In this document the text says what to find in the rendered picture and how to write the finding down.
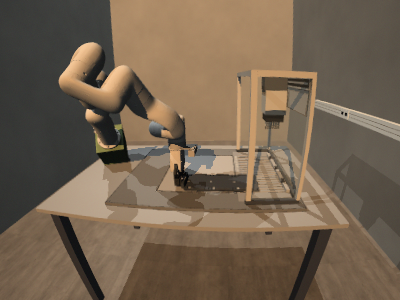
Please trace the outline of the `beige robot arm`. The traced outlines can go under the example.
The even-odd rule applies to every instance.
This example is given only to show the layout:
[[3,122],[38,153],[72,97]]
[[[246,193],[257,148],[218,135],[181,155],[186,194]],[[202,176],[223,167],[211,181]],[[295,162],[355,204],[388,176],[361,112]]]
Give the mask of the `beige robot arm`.
[[109,114],[120,113],[127,105],[137,116],[152,121],[152,136],[168,139],[170,149],[188,150],[188,157],[195,157],[197,144],[186,144],[184,117],[153,97],[130,67],[118,66],[108,76],[102,71],[105,52],[93,42],[80,46],[71,62],[59,78],[60,88],[87,109],[86,120],[100,137],[97,140],[102,148],[119,144],[121,136]]

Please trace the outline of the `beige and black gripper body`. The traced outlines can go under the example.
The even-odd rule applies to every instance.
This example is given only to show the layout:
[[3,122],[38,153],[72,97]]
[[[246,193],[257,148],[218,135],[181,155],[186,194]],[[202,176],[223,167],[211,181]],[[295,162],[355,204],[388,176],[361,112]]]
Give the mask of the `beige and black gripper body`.
[[178,164],[179,172],[182,172],[185,165],[185,153],[181,149],[170,149],[170,170],[174,171],[175,164]]

